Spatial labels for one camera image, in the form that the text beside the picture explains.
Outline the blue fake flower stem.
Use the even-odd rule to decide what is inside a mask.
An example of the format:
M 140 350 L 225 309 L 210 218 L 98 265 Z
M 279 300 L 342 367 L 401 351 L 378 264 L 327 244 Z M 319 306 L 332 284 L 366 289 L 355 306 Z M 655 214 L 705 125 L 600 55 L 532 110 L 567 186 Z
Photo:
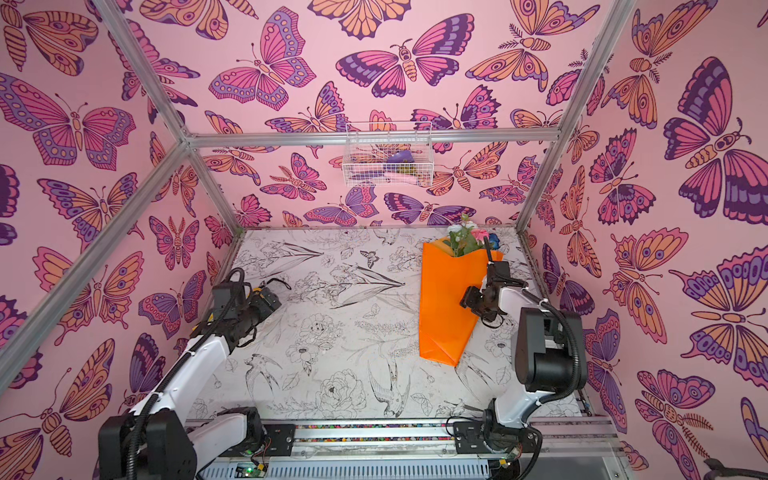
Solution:
M 500 249 L 500 239 L 495 233 L 491 233 L 489 235 L 489 243 L 492 250 Z

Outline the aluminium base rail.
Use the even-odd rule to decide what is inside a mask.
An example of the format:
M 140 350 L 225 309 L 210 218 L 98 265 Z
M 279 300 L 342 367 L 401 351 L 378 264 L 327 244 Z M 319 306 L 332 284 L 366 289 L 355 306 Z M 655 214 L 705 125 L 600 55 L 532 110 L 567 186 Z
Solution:
M 272 454 L 222 454 L 200 479 L 236 479 L 238 463 L 263 463 L 263 479 L 631 479 L 617 434 L 605 420 L 539 418 L 533 451 L 517 458 L 462 453 L 451 419 L 267 420 L 291 430 Z

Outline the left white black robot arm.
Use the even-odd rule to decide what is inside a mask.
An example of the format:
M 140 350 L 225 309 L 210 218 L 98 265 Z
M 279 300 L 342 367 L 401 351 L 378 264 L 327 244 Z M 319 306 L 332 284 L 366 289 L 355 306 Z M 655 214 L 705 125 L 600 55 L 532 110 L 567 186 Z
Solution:
M 281 303 L 267 283 L 228 279 L 214 288 L 214 306 L 196 326 L 186 350 L 158 385 L 98 433 L 102 479 L 196 479 L 223 453 L 265 453 L 271 442 L 254 407 L 236 407 L 187 431 L 205 383 Z

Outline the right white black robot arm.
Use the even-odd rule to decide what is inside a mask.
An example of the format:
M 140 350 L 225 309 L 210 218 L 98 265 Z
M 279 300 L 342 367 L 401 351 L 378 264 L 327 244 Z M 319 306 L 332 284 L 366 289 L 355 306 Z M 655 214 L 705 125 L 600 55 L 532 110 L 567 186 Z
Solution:
M 513 372 L 517 381 L 491 400 L 483 413 L 480 438 L 494 453 L 519 454 L 535 448 L 541 436 L 530 425 L 533 413 L 563 400 L 586 383 L 581 317 L 555 308 L 535 295 L 526 281 L 511 275 L 504 261 L 491 260 L 480 287 L 466 289 L 460 305 L 488 327 L 517 320 Z

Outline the white fake flower stem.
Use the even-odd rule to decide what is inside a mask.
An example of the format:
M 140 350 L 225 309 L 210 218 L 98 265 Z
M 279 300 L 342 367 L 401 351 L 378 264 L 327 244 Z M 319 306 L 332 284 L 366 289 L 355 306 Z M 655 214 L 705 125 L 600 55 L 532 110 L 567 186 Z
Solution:
M 480 248 L 471 235 L 471 231 L 476 228 L 481 229 L 468 214 L 462 214 L 458 223 L 448 227 L 447 245 L 454 257 L 462 257 L 485 248 Z

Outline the green circuit board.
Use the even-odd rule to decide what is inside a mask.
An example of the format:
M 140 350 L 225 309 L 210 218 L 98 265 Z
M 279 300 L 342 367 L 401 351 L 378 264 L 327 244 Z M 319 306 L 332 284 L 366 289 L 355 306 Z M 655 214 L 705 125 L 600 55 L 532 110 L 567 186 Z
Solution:
M 263 479 L 267 474 L 267 466 L 263 463 L 238 463 L 235 468 L 236 479 Z

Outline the orange wrapping paper sheet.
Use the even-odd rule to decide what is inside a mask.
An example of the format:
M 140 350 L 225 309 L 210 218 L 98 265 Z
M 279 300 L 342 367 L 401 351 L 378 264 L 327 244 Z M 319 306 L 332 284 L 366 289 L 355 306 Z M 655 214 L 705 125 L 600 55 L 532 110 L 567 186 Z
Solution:
M 418 330 L 421 358 L 458 366 L 478 321 L 460 301 L 467 288 L 482 284 L 487 264 L 483 250 L 452 257 L 436 244 L 423 245 Z

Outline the pink fake rose stem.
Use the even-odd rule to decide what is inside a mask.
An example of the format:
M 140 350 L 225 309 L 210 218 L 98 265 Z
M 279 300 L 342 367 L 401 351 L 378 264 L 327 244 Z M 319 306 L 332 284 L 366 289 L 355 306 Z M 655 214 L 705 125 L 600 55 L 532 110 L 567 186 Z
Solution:
M 486 241 L 490 238 L 490 234 L 487 230 L 479 228 L 473 229 L 471 235 L 480 248 L 483 248 Z

